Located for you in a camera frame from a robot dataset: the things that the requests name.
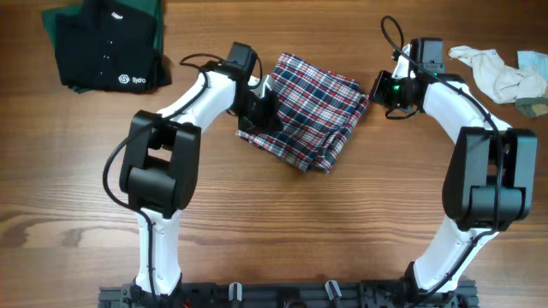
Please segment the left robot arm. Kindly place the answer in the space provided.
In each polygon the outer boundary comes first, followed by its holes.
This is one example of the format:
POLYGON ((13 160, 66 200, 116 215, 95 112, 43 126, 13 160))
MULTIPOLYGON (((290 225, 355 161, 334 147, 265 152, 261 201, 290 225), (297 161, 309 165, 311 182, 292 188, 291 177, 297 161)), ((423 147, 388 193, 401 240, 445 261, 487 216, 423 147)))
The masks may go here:
POLYGON ((140 228, 140 268, 130 289, 139 302, 167 302, 181 286, 179 222, 198 180, 202 133, 223 112, 237 118, 244 133, 282 129, 271 82, 253 77, 261 68, 257 52, 235 42, 227 58, 210 56, 197 68, 195 83, 156 113, 141 110, 128 137, 119 185, 140 228))

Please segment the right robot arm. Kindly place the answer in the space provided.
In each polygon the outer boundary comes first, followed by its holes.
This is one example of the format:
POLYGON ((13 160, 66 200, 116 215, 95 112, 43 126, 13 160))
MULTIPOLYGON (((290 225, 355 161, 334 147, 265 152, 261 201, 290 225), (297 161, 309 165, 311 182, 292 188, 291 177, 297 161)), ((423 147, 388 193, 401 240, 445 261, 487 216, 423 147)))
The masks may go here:
POLYGON ((425 252, 403 278, 408 300, 452 293, 480 249, 530 212, 538 141, 527 129, 497 119, 469 91, 463 78, 445 71, 444 42, 415 38, 394 45, 394 71, 382 71, 372 101, 386 117, 424 113, 455 144, 442 189, 443 222, 425 252))

